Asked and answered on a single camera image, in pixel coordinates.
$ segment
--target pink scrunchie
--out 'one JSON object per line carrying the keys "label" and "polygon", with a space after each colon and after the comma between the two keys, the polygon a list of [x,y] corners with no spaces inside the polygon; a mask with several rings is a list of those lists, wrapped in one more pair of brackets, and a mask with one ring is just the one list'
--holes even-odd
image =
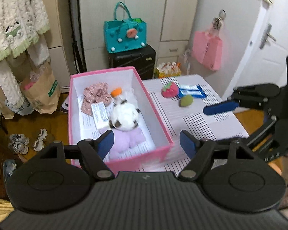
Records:
{"label": "pink scrunchie", "polygon": [[105,82],[99,82],[85,88],[83,96],[81,111],[90,116],[93,115],[92,103],[103,102],[105,106],[108,106],[112,101],[111,95],[108,93],[108,84]]}

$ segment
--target orange toy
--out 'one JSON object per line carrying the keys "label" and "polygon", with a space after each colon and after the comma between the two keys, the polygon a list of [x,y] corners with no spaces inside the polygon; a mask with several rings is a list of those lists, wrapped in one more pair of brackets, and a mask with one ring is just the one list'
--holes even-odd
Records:
{"label": "orange toy", "polygon": [[111,92],[111,97],[115,98],[115,97],[117,97],[118,95],[121,95],[121,94],[122,94],[122,89],[119,87],[119,88],[116,88],[115,90],[113,90]]}

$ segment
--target blue and white package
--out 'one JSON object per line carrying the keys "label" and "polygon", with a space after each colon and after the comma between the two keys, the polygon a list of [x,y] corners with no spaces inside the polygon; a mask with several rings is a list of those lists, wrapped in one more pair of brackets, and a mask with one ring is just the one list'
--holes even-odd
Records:
{"label": "blue and white package", "polygon": [[199,85],[178,85],[178,97],[181,99],[186,95],[191,95],[193,98],[206,98],[207,95]]}

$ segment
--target pink paper bag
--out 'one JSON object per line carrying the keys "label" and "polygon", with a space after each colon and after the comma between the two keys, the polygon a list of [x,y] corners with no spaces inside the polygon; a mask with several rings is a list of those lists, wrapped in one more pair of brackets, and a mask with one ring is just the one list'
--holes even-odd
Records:
{"label": "pink paper bag", "polygon": [[221,67],[222,40],[209,32],[195,32],[192,56],[210,70],[216,71]]}

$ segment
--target suitcase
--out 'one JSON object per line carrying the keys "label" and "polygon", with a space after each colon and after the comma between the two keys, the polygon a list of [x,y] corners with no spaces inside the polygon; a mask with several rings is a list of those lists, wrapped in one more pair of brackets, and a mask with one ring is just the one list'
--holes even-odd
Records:
{"label": "suitcase", "polygon": [[142,80],[153,78],[155,60],[156,51],[150,45],[109,54],[110,68],[134,66]]}

